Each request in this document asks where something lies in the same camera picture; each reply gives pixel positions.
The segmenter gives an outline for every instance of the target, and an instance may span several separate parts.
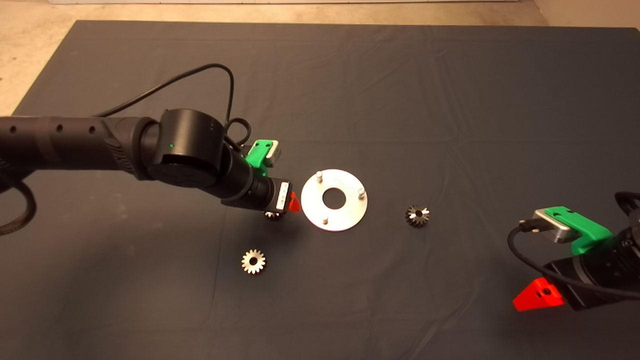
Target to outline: circular metal plate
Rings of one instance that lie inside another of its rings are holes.
[[[322,181],[317,174],[322,173]],[[313,175],[302,188],[302,211],[315,226],[327,231],[343,231],[359,223],[367,211],[366,192],[357,177],[343,170],[322,170]],[[344,193],[345,202],[339,209],[328,208],[323,201],[324,192],[336,188]]]

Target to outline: black cable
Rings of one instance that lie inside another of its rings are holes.
[[[11,234],[25,227],[36,215],[37,206],[36,199],[34,198],[31,189],[29,189],[29,187],[22,181],[15,180],[10,176],[0,172],[0,182],[18,190],[27,201],[27,208],[19,217],[5,225],[0,226],[0,236],[2,236]]]
[[[509,232],[509,235],[507,236],[507,245],[509,245],[509,250],[511,250],[511,252],[513,253],[513,255],[516,256],[516,258],[518,258],[520,261],[525,263],[527,266],[529,266],[533,270],[541,273],[545,277],[548,277],[552,280],[560,282],[561,284],[574,286],[576,288],[581,288],[584,290],[593,291],[595,293],[601,293],[604,295],[610,295],[610,296],[619,297],[627,300],[640,300],[640,293],[638,292],[603,288],[602,286],[586,284],[584,282],[571,279],[570,277],[562,276],[557,272],[553,272],[545,268],[544,266],[537,264],[535,261],[527,258],[520,251],[518,251],[518,249],[516,249],[514,245],[514,240],[515,240],[515,236],[518,233],[527,232],[530,230],[531,230],[530,227],[527,227],[526,225],[523,225],[523,224],[521,224],[521,226],[514,228],[513,230],[511,230],[511,232]]]
[[[140,101],[146,99],[147,97],[150,97],[151,95],[153,95],[156,92],[158,92],[158,91],[166,88],[167,86],[175,83],[176,81],[182,80],[184,78],[188,78],[189,76],[198,74],[199,72],[202,72],[202,71],[207,70],[207,69],[222,69],[229,75],[229,97],[228,97],[228,103],[227,103],[227,114],[225,115],[225,132],[226,132],[226,130],[228,130],[228,128],[229,128],[229,126],[231,126],[231,124],[238,123],[238,124],[241,124],[242,126],[244,126],[244,129],[246,130],[246,135],[239,142],[235,142],[229,136],[225,135],[225,141],[227,141],[227,143],[229,143],[229,145],[231,145],[231,147],[233,147],[234,150],[241,151],[240,146],[244,145],[244,143],[246,143],[249,140],[249,137],[251,136],[251,126],[249,125],[249,123],[245,119],[241,119],[241,118],[230,119],[230,117],[231,117],[231,108],[233,107],[233,103],[234,103],[234,88],[235,88],[235,85],[236,85],[236,81],[234,79],[234,73],[231,71],[231,69],[229,69],[228,67],[226,67],[226,66],[224,66],[222,64],[219,64],[219,63],[209,63],[209,64],[205,64],[205,65],[199,66],[199,67],[197,67],[195,69],[191,69],[189,71],[185,71],[182,74],[178,74],[178,75],[176,75],[176,76],[164,81],[160,85],[157,85],[154,88],[151,88],[151,89],[143,92],[142,94],[139,94],[138,96],[134,97],[133,99],[127,100],[127,101],[123,102],[122,104],[120,104],[118,106],[114,106],[113,108],[111,108],[109,110],[105,110],[103,112],[97,113],[97,114],[93,115],[93,117],[108,117],[108,116],[111,116],[111,115],[113,115],[115,113],[118,113],[118,112],[120,112],[120,111],[122,111],[124,109],[127,109],[127,108],[139,103]]]
[[[241,117],[234,117],[233,119],[227,121],[227,123],[225,123],[225,133],[229,132],[229,128],[231,127],[231,125],[233,124],[240,124],[244,127],[244,130],[246,131],[246,134],[244,136],[244,138],[240,139],[240,141],[238,141],[236,144],[237,145],[244,145],[248,140],[249,137],[251,137],[251,125],[249,124],[249,122],[245,119],[242,119]]]

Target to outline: metal gear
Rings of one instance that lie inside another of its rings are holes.
[[[274,213],[272,211],[265,211],[264,212],[264,216],[269,219],[269,220],[280,220],[282,218],[282,214],[281,213]]]
[[[249,250],[242,256],[242,269],[249,275],[258,274],[267,265],[267,258],[260,250]]]
[[[429,221],[430,211],[427,208],[420,208],[418,206],[412,206],[404,213],[404,218],[409,225],[413,227],[422,227]]]

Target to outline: dark gray cloth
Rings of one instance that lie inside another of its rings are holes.
[[[236,75],[232,116],[281,141],[271,174],[300,193],[347,170],[364,219],[329,233],[125,173],[37,172],[36,218],[0,238],[0,357],[637,359],[638,304],[515,311],[539,274],[505,240],[555,205],[626,226],[612,195],[640,190],[636,29],[81,21],[15,113],[87,116],[209,62]],[[222,119],[227,87],[212,70],[123,114]],[[2,197],[8,220],[22,200]],[[414,204],[427,228],[404,222]],[[541,262],[570,255],[533,239],[519,246]]]

